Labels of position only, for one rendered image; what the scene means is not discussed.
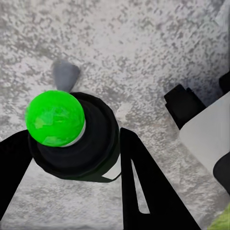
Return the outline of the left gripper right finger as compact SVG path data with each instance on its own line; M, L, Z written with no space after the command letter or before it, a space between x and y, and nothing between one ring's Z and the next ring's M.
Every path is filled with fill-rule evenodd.
M201 230L135 132L120 128L124 230ZM141 213L133 160L150 211Z

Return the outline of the insectifuge atomizer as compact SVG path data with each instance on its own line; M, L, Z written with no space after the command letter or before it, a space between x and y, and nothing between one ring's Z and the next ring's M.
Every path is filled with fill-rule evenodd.
M82 72L72 63L53 64L57 90L29 104L25 123L29 150L46 173L64 180L111 183L121 174L120 128L100 98L71 92Z

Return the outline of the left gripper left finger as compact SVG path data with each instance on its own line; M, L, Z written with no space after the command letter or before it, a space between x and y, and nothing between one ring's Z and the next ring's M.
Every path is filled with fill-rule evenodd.
M32 160L28 130L0 142L0 221Z

